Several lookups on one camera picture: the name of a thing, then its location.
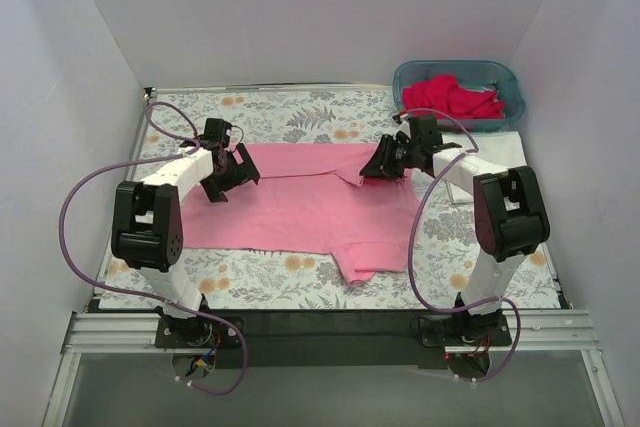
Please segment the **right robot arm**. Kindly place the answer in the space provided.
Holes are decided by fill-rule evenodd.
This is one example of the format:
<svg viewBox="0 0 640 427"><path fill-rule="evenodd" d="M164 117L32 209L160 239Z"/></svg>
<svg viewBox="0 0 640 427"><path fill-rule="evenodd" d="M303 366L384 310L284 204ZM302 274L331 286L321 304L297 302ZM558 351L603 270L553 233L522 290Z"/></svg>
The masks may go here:
<svg viewBox="0 0 640 427"><path fill-rule="evenodd" d="M481 337L498 327L508 301L506 289L525 258L549 239L550 223L531 167L485 161L476 142L469 148L444 142L439 116L429 108L396 115L400 129L381 137L360 174L391 181L418 169L435 183L447 181L471 195L480 251L469 281L452 308L419 301L429 311L450 317L453 334Z"/></svg>

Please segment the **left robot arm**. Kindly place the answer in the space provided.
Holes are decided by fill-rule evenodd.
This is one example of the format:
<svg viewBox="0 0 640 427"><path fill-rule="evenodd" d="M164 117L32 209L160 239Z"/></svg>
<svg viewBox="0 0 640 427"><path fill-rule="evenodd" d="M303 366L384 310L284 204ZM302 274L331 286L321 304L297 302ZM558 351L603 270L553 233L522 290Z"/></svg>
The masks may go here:
<svg viewBox="0 0 640 427"><path fill-rule="evenodd" d="M163 298L159 315L169 332L189 346L208 342L213 322L182 310L204 312L208 306L180 260L185 247L181 201L201 187L208 202L226 202L227 191L260 179L244 144L230 146L232 129L225 120L207 119L203 133L181 144L178 159L116 188L112 254L137 270Z"/></svg>

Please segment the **pink t shirt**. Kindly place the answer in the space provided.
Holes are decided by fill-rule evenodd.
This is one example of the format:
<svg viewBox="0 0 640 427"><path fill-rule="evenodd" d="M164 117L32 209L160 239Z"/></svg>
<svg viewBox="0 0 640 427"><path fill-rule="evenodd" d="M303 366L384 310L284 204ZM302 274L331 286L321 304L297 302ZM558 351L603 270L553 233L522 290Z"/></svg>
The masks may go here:
<svg viewBox="0 0 640 427"><path fill-rule="evenodd" d="M395 181L360 171L372 144L250 144L260 180L212 203L194 188L181 207L189 249L253 249L332 256L349 284L402 272L419 200L410 171Z"/></svg>

